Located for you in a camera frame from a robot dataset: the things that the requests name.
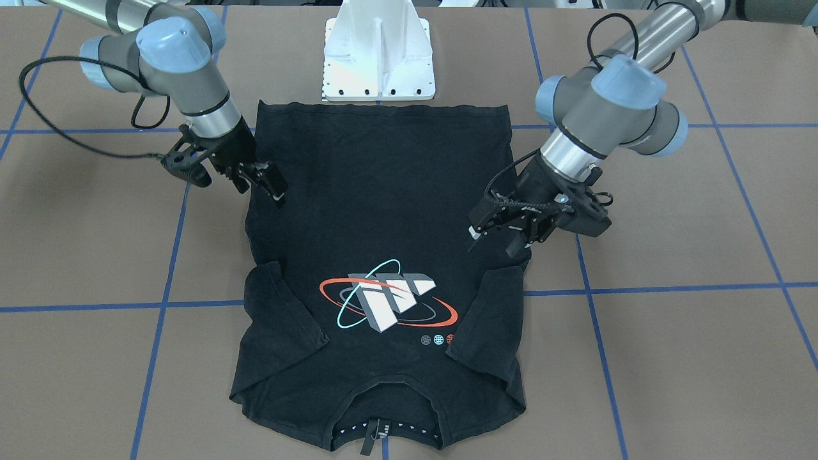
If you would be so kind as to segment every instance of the blue grid line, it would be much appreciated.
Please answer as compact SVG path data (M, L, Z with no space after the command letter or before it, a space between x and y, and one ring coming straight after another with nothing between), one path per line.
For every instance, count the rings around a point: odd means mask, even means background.
M224 6L224 7L222 7L222 25L225 25L226 21L227 21L227 6ZM218 51L216 51L215 54L213 54L213 62L218 63L218 54L220 52L222 52L222 50L218 50Z
M702 286L652 286L652 287L610 287L591 289L592 294L643 294L648 292L701 292L701 291L747 291L752 289L777 289L774 282L754 284L715 284Z
M68 134L139 134L139 133L178 133L176 128L102 128L102 129L63 129ZM14 134L56 134L51 129L19 129Z
M170 266L168 267L168 280L164 284L164 294L162 295L162 302L170 300L170 287L173 285L173 273L176 271L176 256L179 253L179 243L182 241L182 227L185 224L185 215L187 214L187 195L191 190L191 184L185 184L185 194L182 197L182 208L179 210L179 221L176 225L176 237L173 239L173 249L170 253Z
M818 287L818 282L788 282L787 287Z
M818 123L729 123L716 124L718 128L818 128Z
M43 59L48 54L48 48L51 47L51 43L54 40L54 35L56 34L56 27L60 24L60 18L62 17L62 10L59 10L56 13L56 17L54 18L54 24L52 25L51 32L48 34L48 39L46 40L45 46L43 46L43 52L40 53L40 59ZM29 79L29 84L26 85L25 91L29 94L31 90L34 88L34 80L37 79L37 75L40 73L40 68L37 67L36 69L32 70L31 77ZM23 108L25 107L25 99L20 97L20 104L17 106L17 112L14 114L14 119L11 121L11 127L9 127L6 133L6 139L2 142L2 146L0 146L0 160L2 160L3 155L6 154L6 149L8 148L9 142L11 142L11 137L14 135L14 130L17 127L17 123L20 121L20 116L23 115Z
M190 302L142 302L134 304L68 304L0 307L0 313L75 312L97 310L189 309L204 307L238 307L243 300L194 300Z
M701 81L699 80L699 76L696 74L696 69L693 67L693 61L690 60L690 56L687 54L687 50L685 49L685 47L682 47L681 51L685 55L685 61L687 61L688 67L690 67L690 73L693 74L693 80L696 82L696 87L699 89L699 93L702 96L704 106L708 110L710 120L712 120L713 124L716 125L715 128L716 134L718 134L719 142L721 143L721 148L724 150L725 157L727 158L727 163L730 165L730 169L733 172L733 177L735 178L735 181L739 186L741 196L744 198L744 203L747 205L747 210L750 213L750 217L753 219L753 224L756 227L758 236L762 240L762 244L764 245L764 251L767 254L767 258L770 260L770 265L772 265L773 272L775 272L775 278L778 279L781 291L784 293L784 298L786 299L787 305L789 306L789 312L793 315L793 320L795 321L795 324L798 327L798 331L801 333L801 338L804 340L804 345L807 347L807 352L809 353L810 358L812 359L812 365L815 367L816 371L818 371L818 356L816 356L815 349L812 348L812 343L810 342L810 338L807 335L807 329L804 328L804 325L801 322L801 317L798 315L798 311L795 308L795 303L793 303L793 299L789 296L789 290L787 289L786 283L784 283L784 277L781 275L781 271L779 270L778 264L775 261L775 257L772 254L770 244L767 242L767 239L764 236L764 231L762 230L762 225L759 222L758 217L756 216L756 211L753 208L753 205L750 203L749 195L747 194L747 190L744 188L744 183L741 180L739 171L735 167L735 163L733 162L733 155L730 154L730 149L727 147L727 142L724 139L724 135L721 133L721 128L719 127L719 124L716 121L716 116L713 114L708 97L707 95L704 94L704 88L702 86Z
M540 55L537 52L537 43L534 41L534 29L531 27L531 16L528 15L528 8L523 8L525 13L525 24L528 27L528 40L531 41L531 51L534 54L534 66L537 67L537 77L540 84L545 80L542 78L542 68L540 67Z
M182 198L182 208L179 210L179 220L176 225L176 237L173 239L173 250L170 255L168 266L168 280L164 285L162 295L162 306L159 308L159 318L156 320L156 332L154 334L153 347L151 347L151 359L148 361L148 371L145 376L145 387L142 390L142 403L139 405L139 415L137 416L137 428L133 433L133 444L131 445L131 460L137 459L139 453L139 442L142 440L142 426L145 423L145 414L148 409L148 399L151 397L151 386L153 385L153 374L156 368L156 356L159 353L159 345L162 338L162 328L164 326L164 316L168 308L164 306L170 297L170 288L173 285L173 272L176 270L176 257L179 252L179 242L182 240L182 228L185 224L185 214L187 213L187 194L191 190L190 183L185 185L185 194Z
M600 352L600 362L602 363L602 373L605 375L605 386L608 388L608 399L611 404L611 413L613 413L613 423L616 426L616 434L619 439L619 450L622 453L622 460L628 460L627 444L625 443L625 434L622 431L622 422L619 419L619 407L616 404L616 394L614 393L614 383L611 380L610 370L608 367L608 357L605 354L605 344L602 342L602 331L600 330L600 322L596 317L596 307L594 306L594 296L591 293L591 282L588 279L588 271L585 267L585 257L582 255L582 244L579 242L579 235L575 234L574 239L577 242L577 257L579 258L579 269L582 272L582 283L585 285L585 295L588 299L588 309L591 312L591 322L594 325L594 335L596 336L596 348Z
M165 308L159 309L159 318L156 320L156 332L154 332L154 341L153 345L151 346L151 359L148 362L148 372L145 377L145 388L142 389L142 402L139 404L137 429L133 434L133 444L131 445L131 460L137 460L139 441L142 439L142 426L145 423L145 412L148 409L148 398L151 396L151 382L153 381L153 372L156 368L156 355L159 353L159 342L160 338L162 337L165 311Z
M537 77L542 83L542 68L540 67L540 58L537 54L537 44L534 42L534 31L531 26L531 17L528 15L528 8L525 11L525 22L528 26L528 39L531 41L531 52L534 55L534 65L537 67ZM616 426L617 438L619 440L619 450L622 453L622 460L628 460L627 445L625 443L625 435L622 431L622 423L619 420L619 409L616 403L616 394L614 393L614 384L611 381L610 371L608 369L608 358L605 356L605 345L602 343L602 333L600 331L600 324L596 318L596 307L594 306L594 297L591 293L591 283L588 280L588 272L585 268L585 258L582 256L582 245L579 242L579 235L574 235L577 242L577 258L579 259L579 268L582 272L582 282L585 285L584 294L588 300L588 309L591 312L591 322L594 326L594 335L596 336L596 347L600 353L600 363L602 364L602 372L605 375L605 385L608 388L608 398L611 404L611 413L613 414L613 423Z
M818 282L788 282L788 288L815 288ZM751 283L751 284L716 284L700 286L644 286L644 287L614 287L591 289L591 294L641 294L651 292L696 292L696 291L748 291L757 289L779 289L778 283ZM585 295L585 289L554 289L540 291L525 291L526 297L559 297L568 295ZM0 313L23 312L59 312L59 311L88 311L88 310L125 310L125 309L188 309L203 307L237 307L244 301L237 300L190 300L176 302L142 302L133 304L64 304L64 305L17 305L0 307Z
M556 297L561 295L585 295L584 289L555 289L553 291L524 291L526 297Z

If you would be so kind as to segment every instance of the robotic arm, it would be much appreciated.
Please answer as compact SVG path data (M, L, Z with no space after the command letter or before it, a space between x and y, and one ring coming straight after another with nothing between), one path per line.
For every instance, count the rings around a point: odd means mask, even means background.
M83 72L94 84L146 97L169 96L185 116L182 138L160 158L171 174L207 187L211 179L201 163L209 158L240 193L250 183L276 201L284 196L286 181L275 165L257 161L253 134L211 59L226 40L211 10L182 10L154 0L43 1L121 34L89 39L80 56L117 65L140 81L84 61Z
M662 100L667 85L652 69L721 20L818 25L815 0L665 0L575 75L557 75L537 92L537 113L556 129L513 190L492 189L469 214L475 240L495 229L519 232L509 256L547 239L556 228L598 237L611 224L591 187L615 147L665 156L687 137L687 119Z

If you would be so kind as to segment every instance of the black cable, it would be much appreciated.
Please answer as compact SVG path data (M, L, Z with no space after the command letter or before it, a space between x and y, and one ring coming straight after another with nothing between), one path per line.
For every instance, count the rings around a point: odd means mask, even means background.
M605 202L602 202L602 201L599 200L599 198L598 198L599 196L605 196L605 197L608 198L608 200L605 201ZM614 203L614 196L611 195L608 192L594 193L594 198L596 198L597 202L599 202L600 206L602 206L603 208L607 208L608 206L610 206L610 205L612 205Z
M23 67L23 70L20 71L20 77L17 80L17 84L20 87L20 92L23 95L23 99L25 99L26 103L29 104L31 110L34 110L34 113L37 114L38 117L43 121L43 123L47 124L49 128L51 128L55 133L62 136L68 142L71 142L77 146L80 146L86 150L92 151L102 156L108 156L110 158L121 158L126 160L131 159L138 159L138 158L161 158L164 155L158 153L142 153L138 155L121 155L119 153L111 153L109 151L100 150L95 147L91 147L88 144L80 142L77 139L72 138L68 134L66 134L63 130L57 128L54 123L52 123L45 115L37 108L33 101L31 101L31 96L29 92L25 90L25 78L29 75L29 72L36 69L37 67L47 64L48 62L60 62L60 61L78 61L78 62L90 62L91 64L102 65L109 69L118 70L127 76L131 77L132 79L136 80L140 86L147 89L147 84L145 79L142 78L140 75L136 75L128 69L124 69L123 67L119 67L118 65L111 64L109 62L99 61L97 59L91 59L89 57L80 57L80 56L54 56L54 57L46 57L43 59L38 59L34 62L29 63L26 67Z
M513 169L516 165L519 165L520 163L522 163L522 162L526 161L527 159L531 158L532 156L535 156L537 153L540 153L539 149L536 149L535 151L532 151L531 153L528 153L523 158L520 158L519 160L515 161L514 163L512 163L512 164L506 166L505 168L503 168L499 173L495 174L494 177L492 178L492 180L488 181L488 184L486 185L486 189L483 191L483 193L486 195L486 197L489 200L492 200L494 202L494 204L499 205L499 206L505 206L507 208L534 208L536 210L545 210L545 209L548 209L550 207L553 207L554 205L551 204L551 203L542 204L542 203L526 203L524 201L498 200L492 194L492 185L494 185L494 183L497 181L497 179L500 176L502 176L504 173L508 172L510 169Z
M143 102L145 102L145 97L140 96L139 97L139 102L137 102L137 106L133 107L133 112L131 112L131 126L133 126L136 129L158 128L160 124L164 123L164 119L168 118L168 112L170 112L170 96L165 96L164 113L162 114L161 118L159 118L159 121L157 121L156 123L154 123L154 124L152 124L150 126L144 126L144 125L141 125L141 124L137 124L137 115L139 115L139 110L142 108L142 103Z
M655 71L654 71L654 73L655 73L655 74L658 74L658 73L659 73L659 72L661 72L662 70L665 70L665 69L667 69L668 67L670 67L670 65L673 63L673 58L675 58L675 57L676 57L676 52L674 51L673 53L671 53L671 55L670 55L670 59L668 59L668 60L667 60L667 62L665 62L665 64L664 64L663 66L661 66L661 67L659 67L657 70L655 70Z
M586 45L588 46L588 56L591 57L591 61L594 63L594 65L596 65L596 68L599 69L599 70L602 70L602 65L600 64L600 62L598 60L596 60L597 55L594 54L594 50L593 50L593 47L591 45L591 38L594 36L594 30L596 30L596 28L600 24L602 24L603 22L605 22L608 19L611 19L613 17L618 17L618 18L624 19L625 22L627 22L627 24L631 27L631 32L633 32L633 60L635 61L636 57L639 55L639 33L636 32L636 24L633 23L631 18L623 15L622 13L611 13L611 14L609 14L607 16L602 16L588 30L588 37L587 37L587 42L586 42Z

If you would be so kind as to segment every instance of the table surface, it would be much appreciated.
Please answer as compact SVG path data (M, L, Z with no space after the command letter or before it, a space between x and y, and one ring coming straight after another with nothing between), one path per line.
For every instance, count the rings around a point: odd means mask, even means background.
M333 7L215 7L218 65L250 125L258 99L321 103ZM543 77L587 62L603 11L431 9L433 106L509 106L512 147L549 127ZM643 11L631 11L634 18ZM600 27L597 46L624 24ZM357 458L248 422L227 400L249 324L247 196L146 160L95 156L49 132L17 75L105 34L56 9L0 11L0 458ZM690 119L674 156L617 151L599 238L533 248L519 357L528 411L414 458L814 458L818 452L818 43L810 29L725 23L677 53L666 99ZM77 138L166 151L182 121L141 132L136 96L76 64L41 68L33 99ZM149 101L143 120L161 113Z

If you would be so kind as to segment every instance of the light blue joint cover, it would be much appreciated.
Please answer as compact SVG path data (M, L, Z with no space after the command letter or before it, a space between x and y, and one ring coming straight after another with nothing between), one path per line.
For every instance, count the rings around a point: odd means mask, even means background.
M213 49L210 52L215 53L222 49L224 44L227 43L227 32L224 30L222 20L210 8L199 6L191 7L191 9L199 13L205 24L207 24L210 31L210 42L213 44Z
M83 43L83 46L79 49L79 56L87 57L88 59L96 59L99 61L100 42L103 38L105 38L105 36L101 35L99 37L89 38L86 40L85 43ZM116 88L110 85L108 78L106 78L105 74L102 72L101 65L92 64L91 62L80 62L79 68L83 70L85 78L87 78L91 83L94 83L96 86L102 89L116 91Z
M618 54L591 80L591 87L618 106L648 110L662 99L667 83L647 67Z
M534 97L534 110L540 118L551 123L556 124L554 116L554 96L557 93L557 85L565 78L565 75L552 75L546 81L542 82L540 88L537 90L537 96Z
M812 11L810 14L807 15L807 18L804 20L804 27L818 27L818 3L812 7Z
M687 140L687 133L690 131L690 126L687 124L687 117L685 116L685 112L679 110L679 107L676 108L676 111L679 112L679 127L676 128L676 134L673 134L673 139L667 143L665 148L651 156L668 156L674 151L679 150L682 144Z
M172 16L146 25L137 34L142 59L170 74L189 74L210 62L210 48L187 19Z

